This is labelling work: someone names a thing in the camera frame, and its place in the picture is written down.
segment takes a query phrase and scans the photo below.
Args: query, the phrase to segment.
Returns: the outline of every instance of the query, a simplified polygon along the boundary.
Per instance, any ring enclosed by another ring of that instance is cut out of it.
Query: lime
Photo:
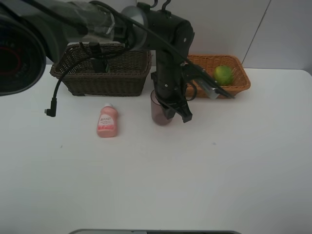
[[[214,78],[218,85],[231,85],[234,79],[232,69],[229,66],[218,66],[214,71]]]

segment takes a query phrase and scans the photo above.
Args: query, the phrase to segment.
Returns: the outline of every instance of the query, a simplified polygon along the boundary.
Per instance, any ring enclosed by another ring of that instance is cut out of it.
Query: brown wicker basket
[[[118,52],[123,49],[120,44],[102,44],[105,52]],[[69,45],[61,61],[53,64],[51,75],[60,78],[73,63],[86,57],[78,44]],[[63,79],[64,84],[74,96],[140,96],[152,66],[150,51],[130,51],[108,60],[109,73],[95,73],[92,62],[86,60],[76,66]]]
[[[242,91],[248,90],[251,86],[249,78],[242,67],[242,64],[238,60],[237,57],[231,55],[189,55],[189,59],[201,66],[206,72],[213,76],[214,70],[216,67],[220,65],[227,65],[232,68],[232,73],[234,76],[234,82],[232,86],[222,86],[227,92],[232,95],[236,95]],[[194,83],[197,87],[198,98],[208,98],[205,91],[203,91],[196,83]],[[189,86],[186,91],[187,97],[193,96],[193,88]]]

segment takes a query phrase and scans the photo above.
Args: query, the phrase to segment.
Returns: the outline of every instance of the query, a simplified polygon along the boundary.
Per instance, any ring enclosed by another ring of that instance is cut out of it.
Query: pink bottle
[[[115,137],[117,135],[118,112],[112,104],[106,104],[101,110],[101,115],[97,124],[97,134],[99,137]]]

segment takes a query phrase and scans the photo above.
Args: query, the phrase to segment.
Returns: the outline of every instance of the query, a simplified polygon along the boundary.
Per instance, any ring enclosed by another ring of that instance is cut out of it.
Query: table surface
[[[78,229],[312,231],[312,77],[246,69],[236,100],[196,99],[193,120],[167,127],[140,97],[74,97],[47,66],[32,89],[0,98],[0,227],[15,234]],[[120,134],[96,135],[112,103]]]

